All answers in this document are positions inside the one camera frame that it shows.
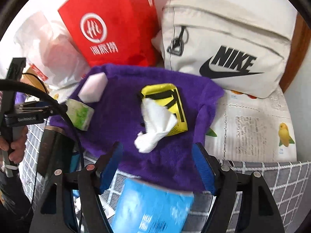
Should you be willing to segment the person left hand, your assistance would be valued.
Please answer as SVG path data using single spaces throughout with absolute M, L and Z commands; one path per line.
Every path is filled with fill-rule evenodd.
M 27 133 L 28 133 L 28 127 L 24 126 L 21 132 L 20 137 L 12 142 L 11 149 L 13 150 L 12 153 L 8 156 L 9 160 L 15 164 L 20 163 L 25 154 L 25 148 L 26 148 L 26 141 L 27 141 Z

